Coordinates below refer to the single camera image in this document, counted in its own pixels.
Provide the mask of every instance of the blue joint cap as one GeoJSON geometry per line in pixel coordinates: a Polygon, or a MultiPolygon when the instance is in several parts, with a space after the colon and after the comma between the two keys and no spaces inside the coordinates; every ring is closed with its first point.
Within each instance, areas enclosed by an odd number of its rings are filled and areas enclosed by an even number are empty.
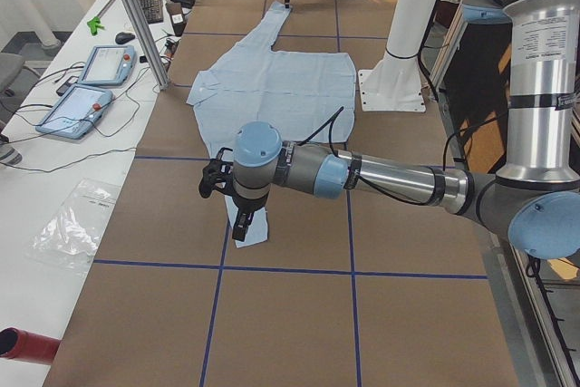
{"type": "Polygon", "coordinates": [[[537,258],[560,258],[580,249],[580,195],[553,192],[525,205],[511,220],[509,242],[537,258]]]}
{"type": "Polygon", "coordinates": [[[314,196],[318,198],[336,199],[343,191],[348,177],[346,161],[329,154],[316,174],[314,196]]]}
{"type": "Polygon", "coordinates": [[[280,133],[267,122],[253,121],[237,133],[234,161],[244,167],[262,167],[277,159],[281,149],[280,133]]]}
{"type": "Polygon", "coordinates": [[[510,18],[499,8],[463,4],[463,19],[473,24],[510,23],[510,18]]]}

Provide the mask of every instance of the computer mouse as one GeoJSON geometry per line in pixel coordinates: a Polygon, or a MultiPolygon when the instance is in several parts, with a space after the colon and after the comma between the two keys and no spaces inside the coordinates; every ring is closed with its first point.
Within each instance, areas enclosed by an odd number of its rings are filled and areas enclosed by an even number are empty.
{"type": "Polygon", "coordinates": [[[117,36],[115,36],[115,43],[117,44],[126,44],[131,40],[135,39],[135,34],[131,32],[119,32],[117,36]]]}

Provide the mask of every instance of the cable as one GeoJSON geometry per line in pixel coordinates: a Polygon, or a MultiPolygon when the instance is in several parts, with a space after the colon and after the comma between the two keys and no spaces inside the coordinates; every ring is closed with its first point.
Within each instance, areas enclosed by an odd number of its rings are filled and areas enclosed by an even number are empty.
{"type": "Polygon", "coordinates": [[[433,82],[430,78],[430,71],[425,66],[425,63],[423,62],[421,55],[422,55],[423,49],[425,48],[425,43],[427,43],[427,39],[429,38],[429,32],[431,30],[431,27],[433,26],[433,22],[435,21],[435,15],[437,13],[437,4],[438,3],[439,3],[439,0],[436,0],[435,4],[433,5],[433,9],[431,9],[431,15],[430,15],[429,21],[427,22],[428,24],[427,24],[427,27],[425,28],[425,33],[423,34],[423,39],[422,39],[420,46],[419,46],[419,52],[417,53],[417,61],[419,64],[420,72],[423,73],[423,76],[425,76],[425,79],[427,79],[427,84],[429,85],[429,88],[431,89],[431,93],[433,94],[433,99],[435,99],[435,102],[439,102],[439,94],[437,93],[437,90],[435,89],[435,85],[433,84],[433,82]]]}
{"type": "Polygon", "coordinates": [[[478,129],[482,126],[485,126],[486,124],[490,124],[493,121],[497,121],[500,118],[505,117],[506,115],[508,115],[508,111],[500,113],[498,116],[490,118],[489,120],[478,122],[477,124],[473,124],[472,126],[464,127],[463,129],[459,129],[458,131],[454,131],[453,133],[451,133],[449,135],[449,137],[447,138],[447,140],[445,141],[445,147],[443,147],[443,159],[442,159],[442,164],[441,164],[442,169],[445,170],[445,168],[446,168],[445,158],[447,157],[447,150],[449,149],[451,140],[453,138],[455,138],[457,135],[459,135],[460,133],[463,133],[465,131],[470,131],[472,129],[478,129]]]}
{"type": "Polygon", "coordinates": [[[542,261],[539,258],[527,255],[527,266],[526,266],[526,276],[528,278],[535,278],[539,276],[540,267],[542,266],[542,261]]]}
{"type": "MultiPolygon", "coordinates": [[[[128,124],[129,124],[129,123],[131,123],[131,122],[132,122],[132,121],[135,119],[135,116],[137,115],[137,112],[138,112],[138,111],[139,111],[139,109],[140,109],[140,103],[139,103],[139,102],[137,102],[136,100],[134,100],[133,98],[131,98],[131,96],[129,95],[129,90],[130,90],[131,88],[133,88],[133,87],[134,87],[134,86],[135,86],[135,85],[136,85],[136,84],[137,84],[137,83],[138,83],[138,82],[139,82],[139,81],[140,81],[140,80],[143,78],[143,76],[145,75],[145,72],[146,72],[146,71],[147,71],[149,68],[150,68],[149,66],[148,66],[148,67],[143,67],[143,68],[141,68],[141,69],[139,70],[139,72],[137,73],[137,77],[136,77],[136,79],[133,81],[133,83],[132,83],[131,85],[129,85],[129,86],[127,87],[127,89],[126,89],[125,91],[123,91],[123,92],[122,92],[120,95],[118,95],[117,97],[113,98],[113,99],[112,99],[110,102],[108,102],[108,103],[106,103],[106,104],[103,104],[103,105],[102,105],[102,107],[101,107],[101,111],[102,111],[102,110],[104,110],[104,109],[105,109],[107,106],[109,106],[109,105],[113,104],[114,102],[116,102],[116,101],[117,101],[119,98],[121,98],[123,95],[126,95],[126,96],[127,96],[127,98],[128,98],[129,100],[131,100],[132,102],[134,102],[134,103],[137,105],[137,107],[135,108],[135,111],[134,111],[134,112],[133,112],[133,114],[132,114],[132,115],[129,117],[129,119],[128,119],[127,121],[125,121],[125,122],[124,122],[124,123],[123,123],[123,124],[122,124],[122,125],[121,125],[121,126],[120,126],[120,127],[117,129],[117,130],[116,130],[116,131],[114,131],[113,133],[104,133],[103,131],[101,131],[101,130],[100,130],[100,129],[99,129],[97,126],[96,126],[96,123],[95,123],[95,121],[93,121],[93,120],[89,120],[89,119],[86,119],[86,118],[83,118],[83,119],[73,119],[73,118],[69,118],[69,117],[63,117],[63,116],[61,116],[61,117],[57,117],[57,118],[54,118],[54,119],[52,119],[52,121],[56,121],[56,120],[68,120],[68,121],[74,121],[74,122],[75,122],[75,124],[73,124],[73,125],[70,125],[70,126],[65,126],[65,127],[61,128],[61,129],[57,129],[57,130],[55,130],[55,131],[50,131],[50,132],[46,132],[46,133],[41,133],[41,134],[39,134],[39,135],[34,135],[34,136],[30,137],[30,138],[24,138],[24,139],[21,139],[21,140],[11,140],[11,141],[10,141],[10,144],[16,144],[16,143],[18,143],[18,142],[25,142],[25,141],[27,141],[27,140],[35,140],[35,139],[38,139],[38,138],[42,138],[43,136],[47,136],[47,135],[52,135],[52,134],[55,134],[55,133],[57,133],[57,132],[59,132],[59,131],[66,131],[66,130],[70,129],[72,126],[74,126],[74,125],[78,125],[78,124],[80,124],[81,122],[89,122],[89,123],[92,125],[92,127],[93,127],[93,128],[94,128],[94,129],[95,129],[95,130],[96,130],[96,131],[97,131],[97,132],[98,132],[98,133],[99,133],[99,134],[100,134],[100,135],[103,137],[103,138],[111,138],[112,136],[116,135],[116,134],[117,134],[117,133],[119,133],[121,130],[123,130],[123,129],[124,129],[124,128],[125,128],[125,127],[126,127],[128,124]]],[[[20,115],[19,113],[14,113],[14,115],[16,115],[16,116],[18,116],[18,117],[22,118],[22,119],[23,119],[23,120],[24,120],[24,121],[25,121],[27,124],[29,124],[29,125],[30,125],[30,126],[32,126],[32,127],[38,127],[38,126],[42,126],[42,123],[35,124],[35,123],[33,123],[33,122],[30,122],[29,120],[27,120],[27,119],[26,119],[24,116],[20,115]]]]}
{"type": "Polygon", "coordinates": [[[435,50],[440,50],[440,49],[444,49],[445,47],[449,47],[450,44],[446,43],[444,45],[440,45],[439,47],[433,47],[432,45],[423,45],[423,49],[435,49],[435,50]]]}
{"type": "MultiPolygon", "coordinates": [[[[338,158],[338,153],[336,152],[336,150],[334,149],[334,145],[333,145],[333,127],[334,127],[334,122],[336,121],[336,119],[338,118],[338,116],[340,115],[340,113],[344,110],[344,106],[341,106],[341,108],[336,111],[332,117],[330,117],[328,119],[328,121],[326,121],[321,127],[319,127],[312,135],[310,135],[308,137],[307,140],[304,140],[300,143],[298,143],[298,145],[304,145],[306,144],[310,139],[312,139],[314,136],[316,136],[316,134],[318,134],[318,132],[320,132],[324,127],[326,127],[326,124],[330,124],[330,126],[328,127],[328,144],[330,146],[330,150],[333,153],[333,155],[338,158]]],[[[348,169],[349,171],[349,176],[354,176],[357,179],[359,179],[362,183],[364,183],[365,185],[373,188],[374,190],[382,193],[383,195],[395,199],[397,201],[400,201],[401,203],[405,203],[405,204],[411,204],[413,206],[428,206],[430,204],[430,201],[427,200],[425,202],[422,201],[415,201],[412,198],[401,198],[398,195],[392,194],[391,192],[389,192],[387,189],[371,182],[370,180],[364,178],[363,176],[361,176],[361,174],[354,174],[353,171],[351,170],[351,168],[349,167],[348,169]]]]}
{"type": "Polygon", "coordinates": [[[53,72],[53,73],[50,73],[50,74],[48,74],[48,75],[46,75],[46,76],[44,76],[44,77],[41,77],[41,78],[40,78],[38,81],[36,81],[36,83],[35,83],[35,84],[34,84],[34,85],[33,85],[33,86],[30,88],[30,90],[32,90],[32,89],[33,89],[35,86],[37,86],[37,85],[40,85],[40,84],[44,83],[44,81],[45,81],[46,79],[48,79],[48,78],[50,78],[50,77],[52,77],[52,76],[54,76],[54,75],[56,75],[56,74],[58,74],[58,73],[63,73],[63,74],[61,75],[61,77],[59,77],[58,79],[56,79],[56,80],[54,81],[54,83],[57,83],[57,82],[59,82],[60,80],[62,80],[62,79],[63,79],[63,77],[64,77],[64,76],[65,76],[65,75],[66,75],[66,74],[67,74],[67,73],[68,73],[70,70],[79,70],[79,69],[81,69],[81,68],[84,68],[84,65],[75,66],[76,64],[77,64],[77,63],[74,63],[74,64],[72,64],[72,65],[71,65],[71,66],[69,66],[69,67],[63,68],[63,69],[61,69],[61,70],[57,70],[56,72],[53,72]]]}
{"type": "Polygon", "coordinates": [[[6,105],[4,105],[4,103],[2,102],[2,100],[0,100],[0,106],[2,106],[2,109],[4,109],[6,112],[12,114],[12,115],[16,115],[16,113],[22,109],[25,108],[32,108],[32,107],[43,107],[43,108],[48,108],[51,109],[53,106],[50,104],[25,104],[24,106],[20,106],[18,109],[16,109],[15,111],[12,111],[10,108],[6,107],[6,105]]]}
{"type": "Polygon", "coordinates": [[[316,131],[314,131],[314,133],[312,133],[308,138],[306,138],[305,140],[301,140],[300,142],[298,142],[297,145],[302,146],[305,145],[306,143],[310,142],[310,140],[316,136],[318,133],[320,133],[328,124],[334,125],[334,121],[336,120],[336,118],[340,115],[340,113],[344,111],[344,106],[341,106],[338,111],[336,111],[333,115],[331,115],[331,117],[326,120],[324,122],[324,124],[322,126],[320,126],[318,129],[316,129],[316,131]]]}
{"type": "Polygon", "coordinates": [[[158,43],[161,40],[164,40],[165,38],[170,38],[171,36],[175,36],[174,34],[170,34],[169,32],[165,33],[165,36],[161,36],[160,38],[158,38],[157,40],[154,41],[154,43],[158,43]]]}
{"type": "Polygon", "coordinates": [[[573,266],[573,267],[575,267],[576,269],[580,269],[580,266],[579,266],[579,265],[575,264],[574,262],[571,262],[571,261],[570,261],[570,260],[568,260],[568,259],[564,260],[563,258],[557,258],[556,260],[558,260],[558,261],[560,261],[560,262],[562,262],[562,263],[564,263],[564,264],[566,264],[566,265],[573,266]]]}
{"type": "Polygon", "coordinates": [[[106,154],[111,154],[111,153],[123,153],[126,151],[133,151],[133,150],[136,150],[135,147],[129,147],[128,149],[123,149],[123,150],[119,150],[119,149],[107,150],[107,151],[104,151],[103,153],[93,153],[93,154],[89,154],[89,155],[85,156],[84,158],[80,158],[80,159],[75,160],[73,162],[69,162],[69,163],[66,163],[64,165],[61,165],[60,167],[55,167],[52,169],[25,168],[25,167],[19,167],[17,165],[10,165],[8,163],[3,163],[2,161],[0,161],[0,164],[4,165],[5,167],[8,167],[8,168],[21,169],[23,171],[42,172],[43,174],[50,174],[52,172],[58,171],[59,169],[65,169],[65,168],[68,168],[68,167],[75,165],[77,163],[83,162],[84,160],[87,160],[87,159],[98,158],[100,156],[104,156],[106,154]]]}

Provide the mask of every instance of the red cylinder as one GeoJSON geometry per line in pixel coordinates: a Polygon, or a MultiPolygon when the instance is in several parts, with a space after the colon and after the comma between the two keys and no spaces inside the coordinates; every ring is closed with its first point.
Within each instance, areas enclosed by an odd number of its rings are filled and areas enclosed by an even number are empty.
{"type": "Polygon", "coordinates": [[[16,328],[0,332],[0,357],[21,362],[52,364],[61,344],[58,339],[16,328]]]}

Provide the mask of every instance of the metal pole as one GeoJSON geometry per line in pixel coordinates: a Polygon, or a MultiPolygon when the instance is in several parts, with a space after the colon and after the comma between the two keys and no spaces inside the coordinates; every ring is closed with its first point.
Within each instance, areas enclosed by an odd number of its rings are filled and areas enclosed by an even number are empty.
{"type": "Polygon", "coordinates": [[[139,0],[121,0],[125,5],[125,10],[129,16],[129,20],[135,29],[135,33],[139,38],[143,52],[147,57],[147,61],[151,67],[151,71],[155,76],[155,80],[160,90],[165,90],[169,86],[169,77],[165,71],[165,67],[161,62],[160,55],[157,52],[155,41],[151,35],[149,25],[145,19],[145,14],[141,9],[139,0]]]}

